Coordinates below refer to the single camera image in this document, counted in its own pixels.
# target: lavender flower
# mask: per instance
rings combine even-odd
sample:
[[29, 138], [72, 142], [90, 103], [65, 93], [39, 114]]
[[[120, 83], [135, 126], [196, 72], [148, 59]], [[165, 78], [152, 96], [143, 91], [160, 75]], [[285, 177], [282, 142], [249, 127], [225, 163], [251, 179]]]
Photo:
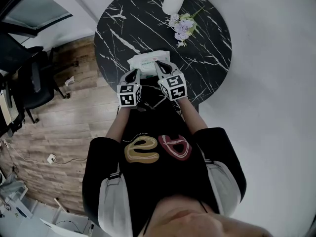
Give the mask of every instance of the lavender flower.
[[189, 38], [189, 35], [187, 33], [175, 33], [174, 34], [174, 37], [177, 39], [177, 40], [186, 40]]
[[193, 21], [189, 19], [182, 19], [179, 23], [187, 28], [191, 28], [194, 24]]
[[186, 32], [188, 31], [188, 28], [187, 28], [186, 26], [181, 25], [180, 23], [177, 23], [177, 24], [174, 26], [174, 30], [175, 30], [177, 33], [183, 34], [183, 33], [186, 33]]
[[179, 21], [179, 15], [173, 14], [169, 20], [169, 26], [174, 27]]

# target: round table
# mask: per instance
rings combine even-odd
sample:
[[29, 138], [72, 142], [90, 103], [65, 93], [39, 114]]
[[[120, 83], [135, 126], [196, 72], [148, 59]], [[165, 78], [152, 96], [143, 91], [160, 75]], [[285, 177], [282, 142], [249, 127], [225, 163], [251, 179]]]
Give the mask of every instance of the round table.
[[224, 19], [207, 0], [184, 0], [179, 14], [194, 14], [198, 32], [177, 47], [168, 27], [163, 0], [114, 0], [97, 26], [94, 43], [99, 69], [113, 90], [129, 71], [128, 59], [136, 54], [170, 51], [171, 62], [184, 73], [188, 98], [197, 105], [209, 98], [224, 81], [231, 63], [232, 44]]

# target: graphic print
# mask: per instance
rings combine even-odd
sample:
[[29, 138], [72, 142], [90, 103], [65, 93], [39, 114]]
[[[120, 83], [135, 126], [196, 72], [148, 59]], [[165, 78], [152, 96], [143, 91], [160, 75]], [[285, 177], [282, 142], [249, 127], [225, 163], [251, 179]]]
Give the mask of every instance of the graphic print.
[[[190, 157], [192, 147], [187, 140], [179, 135], [179, 139], [171, 140], [169, 136], [162, 135], [158, 137], [161, 146], [172, 156], [178, 160], [186, 160]], [[178, 152], [174, 149], [176, 145], [183, 145], [183, 150]]]
[[[143, 144], [135, 145], [137, 142], [144, 141]], [[140, 136], [136, 138], [133, 142], [128, 144], [125, 149], [125, 158], [129, 163], [140, 162], [140, 163], [153, 163], [159, 159], [158, 153], [138, 153], [135, 150], [149, 150], [154, 149], [157, 146], [157, 140], [149, 136]]]

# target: artificial flower bouquet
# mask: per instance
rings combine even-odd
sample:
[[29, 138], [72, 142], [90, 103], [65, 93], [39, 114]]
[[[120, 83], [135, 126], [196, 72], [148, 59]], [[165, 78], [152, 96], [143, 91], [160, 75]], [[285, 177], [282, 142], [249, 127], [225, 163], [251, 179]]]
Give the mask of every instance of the artificial flower bouquet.
[[192, 16], [188, 13], [179, 15], [173, 14], [170, 19], [168, 19], [169, 26], [176, 32], [174, 37], [178, 40], [178, 47], [186, 46], [186, 40], [197, 31], [197, 23], [194, 17], [202, 10], [198, 10]]

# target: white vase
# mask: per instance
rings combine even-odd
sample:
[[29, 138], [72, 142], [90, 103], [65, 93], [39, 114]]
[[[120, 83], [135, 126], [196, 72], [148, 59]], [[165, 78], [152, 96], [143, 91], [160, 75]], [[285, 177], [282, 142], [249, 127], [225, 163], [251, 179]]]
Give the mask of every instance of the white vase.
[[181, 9], [184, 0], [164, 0], [162, 10], [167, 15], [178, 13]]

